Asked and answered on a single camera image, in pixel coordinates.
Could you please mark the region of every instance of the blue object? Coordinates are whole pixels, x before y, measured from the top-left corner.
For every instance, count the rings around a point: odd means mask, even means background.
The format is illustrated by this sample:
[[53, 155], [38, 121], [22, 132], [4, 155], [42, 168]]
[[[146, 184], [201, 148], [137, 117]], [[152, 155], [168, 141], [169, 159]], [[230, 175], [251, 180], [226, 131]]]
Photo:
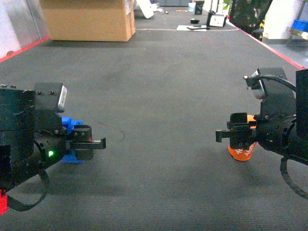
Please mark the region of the blue object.
[[[75, 125], [83, 124], [82, 121], [72, 120], [71, 117], [63, 116], [62, 117], [62, 126], [67, 128], [67, 135], [72, 132]], [[77, 160], [74, 149], [70, 150], [71, 154], [65, 155], [62, 158], [63, 163], [74, 163], [74, 164], [82, 164], [83, 160]]]
[[83, 124], [82, 121], [72, 120], [71, 117], [62, 117], [62, 126], [67, 128], [67, 135], [72, 132], [75, 125]]
[[62, 163], [82, 164], [84, 162], [84, 160], [77, 160], [74, 149], [71, 149], [70, 152], [71, 154], [62, 158]]
[[308, 22], [303, 20], [294, 20], [292, 28], [295, 30], [308, 32]]

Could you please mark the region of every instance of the cardboard box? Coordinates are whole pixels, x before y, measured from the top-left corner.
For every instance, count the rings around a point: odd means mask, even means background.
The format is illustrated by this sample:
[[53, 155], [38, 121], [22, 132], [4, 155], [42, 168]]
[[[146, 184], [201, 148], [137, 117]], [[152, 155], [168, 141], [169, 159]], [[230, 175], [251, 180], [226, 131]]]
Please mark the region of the cardboard box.
[[135, 34], [133, 0], [40, 0], [52, 40], [126, 42]]

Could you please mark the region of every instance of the black cable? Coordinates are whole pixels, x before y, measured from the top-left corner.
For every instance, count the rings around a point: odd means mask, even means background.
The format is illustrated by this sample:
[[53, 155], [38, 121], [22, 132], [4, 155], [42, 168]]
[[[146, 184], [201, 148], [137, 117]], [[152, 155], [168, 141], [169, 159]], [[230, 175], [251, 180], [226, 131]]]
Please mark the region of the black cable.
[[284, 157], [281, 159], [281, 164], [280, 164], [280, 172], [282, 175], [282, 178], [284, 181], [289, 185], [289, 187], [300, 197], [303, 197], [304, 199], [308, 200], [308, 193], [302, 190], [298, 185], [296, 185], [292, 179], [289, 176], [289, 173], [287, 171], [287, 161], [288, 158]]
[[43, 189], [42, 189], [42, 195], [40, 196], [39, 200], [36, 201], [35, 203], [28, 205], [28, 204], [24, 204], [10, 196], [8, 196], [8, 207], [11, 209], [14, 209], [16, 211], [19, 212], [24, 212], [24, 211], [28, 211], [30, 209], [32, 209], [33, 207], [37, 206], [39, 203], [41, 203], [45, 197], [47, 196], [48, 192], [49, 192], [49, 186], [50, 186], [50, 181], [49, 181], [49, 177], [46, 173], [45, 170], [42, 170], [39, 172], [39, 177], [43, 183]]
[[274, 80], [276, 82], [279, 82], [279, 83], [285, 85], [286, 87], [288, 87], [292, 91], [297, 92], [297, 88], [296, 88], [296, 86], [293, 83], [291, 83], [290, 81], [285, 80], [284, 78], [281, 78], [279, 76], [274, 76], [274, 75], [269, 75], [269, 74], [266, 74], [266, 75], [256, 75], [256, 76], [251, 77], [249, 80], [258, 81], [258, 80], [261, 80], [261, 79]]

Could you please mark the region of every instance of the gray carpet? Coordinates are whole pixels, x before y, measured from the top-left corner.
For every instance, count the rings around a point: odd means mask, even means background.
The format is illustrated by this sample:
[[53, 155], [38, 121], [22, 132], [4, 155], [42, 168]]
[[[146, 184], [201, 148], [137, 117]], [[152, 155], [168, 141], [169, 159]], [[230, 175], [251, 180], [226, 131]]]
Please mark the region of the gray carpet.
[[[156, 13], [136, 27], [175, 29], [190, 17]], [[258, 146], [241, 163], [228, 140], [215, 142], [231, 113], [259, 112], [242, 76], [281, 66], [295, 81], [295, 67], [228, 29], [137, 30], [127, 43], [47, 41], [1, 63], [1, 83], [63, 82], [64, 115], [92, 125], [107, 149], [49, 168], [51, 194], [28, 212], [9, 210], [0, 230], [308, 230], [308, 201], [284, 183], [280, 156]], [[307, 167], [289, 169], [308, 189]], [[33, 178], [10, 195], [31, 202], [39, 192]]]

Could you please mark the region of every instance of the green led light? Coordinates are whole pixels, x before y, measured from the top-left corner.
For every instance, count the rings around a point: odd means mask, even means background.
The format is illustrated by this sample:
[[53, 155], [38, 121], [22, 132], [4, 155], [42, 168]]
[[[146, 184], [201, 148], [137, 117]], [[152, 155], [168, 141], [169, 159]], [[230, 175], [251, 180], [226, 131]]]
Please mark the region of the green led light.
[[53, 154], [54, 154], [53, 151], [49, 151], [49, 152], [48, 152], [48, 156], [49, 156], [49, 157], [53, 156]]

